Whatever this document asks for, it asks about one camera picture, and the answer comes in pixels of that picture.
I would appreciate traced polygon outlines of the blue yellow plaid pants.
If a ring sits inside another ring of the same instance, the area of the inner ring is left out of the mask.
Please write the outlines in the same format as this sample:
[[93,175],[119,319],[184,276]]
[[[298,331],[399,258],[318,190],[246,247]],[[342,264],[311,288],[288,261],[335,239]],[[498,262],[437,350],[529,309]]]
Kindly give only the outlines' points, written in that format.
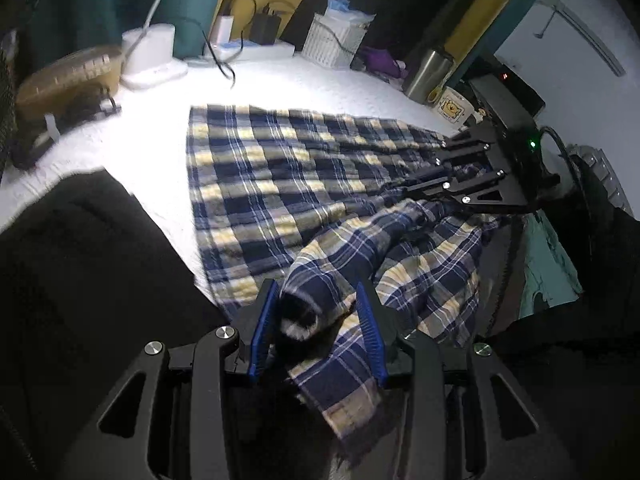
[[210,298],[235,318],[263,281],[280,283],[288,374],[344,441],[382,401],[356,313],[362,278],[406,330],[455,344],[472,334],[480,256],[499,222],[404,194],[444,144],[397,119],[190,111],[186,172]]

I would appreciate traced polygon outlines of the white yellow printed mug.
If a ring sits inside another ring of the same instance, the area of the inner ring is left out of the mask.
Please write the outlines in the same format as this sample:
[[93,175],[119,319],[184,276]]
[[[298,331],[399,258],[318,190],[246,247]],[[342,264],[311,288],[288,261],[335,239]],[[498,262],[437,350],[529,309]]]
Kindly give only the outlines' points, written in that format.
[[427,103],[458,130],[482,122],[485,117],[467,98],[448,86],[432,90],[427,96]]

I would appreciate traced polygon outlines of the stainless steel tumbler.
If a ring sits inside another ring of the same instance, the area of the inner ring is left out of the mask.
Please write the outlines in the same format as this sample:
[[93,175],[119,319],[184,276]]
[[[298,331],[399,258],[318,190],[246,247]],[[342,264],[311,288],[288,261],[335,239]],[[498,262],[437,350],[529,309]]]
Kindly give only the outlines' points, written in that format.
[[408,73],[402,85],[404,95],[414,102],[425,104],[428,96],[440,86],[454,66],[454,58],[442,49],[429,48],[420,63]]

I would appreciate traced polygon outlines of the purple cloth item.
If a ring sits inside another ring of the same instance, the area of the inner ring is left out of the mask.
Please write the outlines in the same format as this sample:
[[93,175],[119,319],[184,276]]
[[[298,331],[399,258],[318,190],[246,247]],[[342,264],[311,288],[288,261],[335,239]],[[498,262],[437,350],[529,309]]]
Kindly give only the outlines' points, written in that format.
[[406,64],[397,61],[390,54],[390,51],[386,49],[361,46],[356,53],[356,58],[366,70],[372,73],[379,73],[396,79],[404,79],[408,75]]

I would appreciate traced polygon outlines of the black folded garment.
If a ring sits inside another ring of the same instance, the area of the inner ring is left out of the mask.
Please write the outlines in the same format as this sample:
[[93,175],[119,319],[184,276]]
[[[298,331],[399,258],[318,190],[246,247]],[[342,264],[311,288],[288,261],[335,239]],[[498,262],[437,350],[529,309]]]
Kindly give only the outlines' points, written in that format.
[[62,179],[1,235],[1,474],[52,479],[153,340],[227,323],[140,203],[105,171]]

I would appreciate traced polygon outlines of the white woven basket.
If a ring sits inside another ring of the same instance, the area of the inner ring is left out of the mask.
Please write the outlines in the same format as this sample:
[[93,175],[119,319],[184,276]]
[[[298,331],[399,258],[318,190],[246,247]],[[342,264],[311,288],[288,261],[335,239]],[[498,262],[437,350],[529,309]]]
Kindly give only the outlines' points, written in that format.
[[316,13],[302,57],[329,70],[349,70],[367,29],[366,24],[352,24]]

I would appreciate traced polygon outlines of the blue tissue pack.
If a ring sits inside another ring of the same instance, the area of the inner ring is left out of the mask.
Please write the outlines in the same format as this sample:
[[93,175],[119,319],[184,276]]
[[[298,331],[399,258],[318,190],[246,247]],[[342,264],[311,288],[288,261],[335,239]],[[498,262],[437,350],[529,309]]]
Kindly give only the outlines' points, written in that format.
[[328,0],[324,15],[328,18],[335,18],[336,20],[358,26],[367,25],[375,19],[374,14],[367,14],[352,9],[349,0]]

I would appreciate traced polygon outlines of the black charger adapter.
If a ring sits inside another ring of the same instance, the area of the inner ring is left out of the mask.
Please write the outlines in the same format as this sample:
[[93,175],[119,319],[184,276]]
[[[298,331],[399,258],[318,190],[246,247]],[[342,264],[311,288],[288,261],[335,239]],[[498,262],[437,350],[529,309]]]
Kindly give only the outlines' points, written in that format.
[[277,39],[281,18],[277,11],[266,4],[253,18],[250,41],[260,46],[272,46]]

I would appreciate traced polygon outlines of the white power strip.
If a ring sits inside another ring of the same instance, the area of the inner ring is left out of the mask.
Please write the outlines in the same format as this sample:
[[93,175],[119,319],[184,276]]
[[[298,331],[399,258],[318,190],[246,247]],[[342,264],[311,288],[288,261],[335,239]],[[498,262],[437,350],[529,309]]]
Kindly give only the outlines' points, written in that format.
[[277,61],[292,58],[295,47],[277,40],[272,46],[260,46],[250,40],[233,40],[215,46],[203,44],[202,53],[194,58],[185,58],[190,67],[224,67],[232,63]]

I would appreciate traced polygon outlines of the white charger adapter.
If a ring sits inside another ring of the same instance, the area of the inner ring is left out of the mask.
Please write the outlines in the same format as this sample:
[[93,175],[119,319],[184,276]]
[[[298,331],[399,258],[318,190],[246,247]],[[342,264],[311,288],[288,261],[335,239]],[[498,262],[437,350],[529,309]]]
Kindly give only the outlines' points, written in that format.
[[231,38],[234,17],[232,15],[220,14],[215,18],[213,28],[209,34],[209,42],[215,46],[228,44]]

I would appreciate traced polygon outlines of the brown plastic lidded container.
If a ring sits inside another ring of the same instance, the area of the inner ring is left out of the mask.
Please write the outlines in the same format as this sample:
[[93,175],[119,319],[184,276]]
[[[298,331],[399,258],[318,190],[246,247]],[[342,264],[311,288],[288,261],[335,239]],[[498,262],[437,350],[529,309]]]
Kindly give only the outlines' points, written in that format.
[[27,120],[60,114],[81,94],[104,89],[114,96],[122,70],[122,48],[99,46],[60,58],[28,76],[18,87],[16,110]]

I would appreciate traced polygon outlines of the white desk lamp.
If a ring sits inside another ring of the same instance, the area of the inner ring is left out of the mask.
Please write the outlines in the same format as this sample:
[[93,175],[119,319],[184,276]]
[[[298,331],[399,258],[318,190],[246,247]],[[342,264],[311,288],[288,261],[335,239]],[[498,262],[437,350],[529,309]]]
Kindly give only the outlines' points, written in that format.
[[161,1],[153,1],[141,27],[122,34],[120,82],[130,90],[156,87],[188,72],[186,62],[174,57],[175,26],[151,24]]

